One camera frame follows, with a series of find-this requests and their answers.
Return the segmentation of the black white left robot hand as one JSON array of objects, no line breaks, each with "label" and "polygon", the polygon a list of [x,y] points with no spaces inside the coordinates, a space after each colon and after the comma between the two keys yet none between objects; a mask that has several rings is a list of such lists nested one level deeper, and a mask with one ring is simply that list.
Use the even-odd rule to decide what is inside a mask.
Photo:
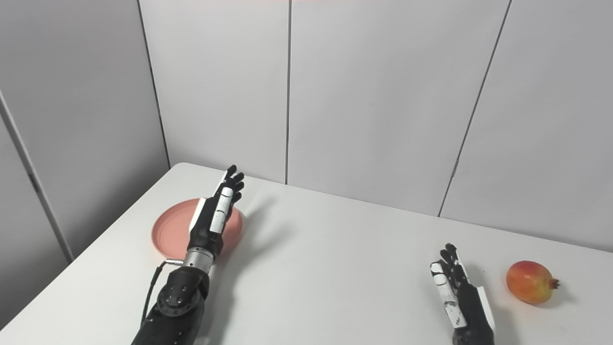
[{"label": "black white left robot hand", "polygon": [[231,165],[209,198],[199,198],[190,221],[188,253],[205,253],[212,260],[223,249],[223,232],[233,212],[234,204],[241,199],[244,174]]}]

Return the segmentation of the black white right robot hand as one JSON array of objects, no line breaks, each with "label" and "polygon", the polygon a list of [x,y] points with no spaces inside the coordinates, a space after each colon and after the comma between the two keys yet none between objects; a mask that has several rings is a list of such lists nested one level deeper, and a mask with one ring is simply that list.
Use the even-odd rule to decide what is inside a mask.
[{"label": "black white right robot hand", "polygon": [[483,286],[469,281],[457,247],[447,243],[432,262],[433,281],[453,327],[454,345],[494,345],[495,322]]}]

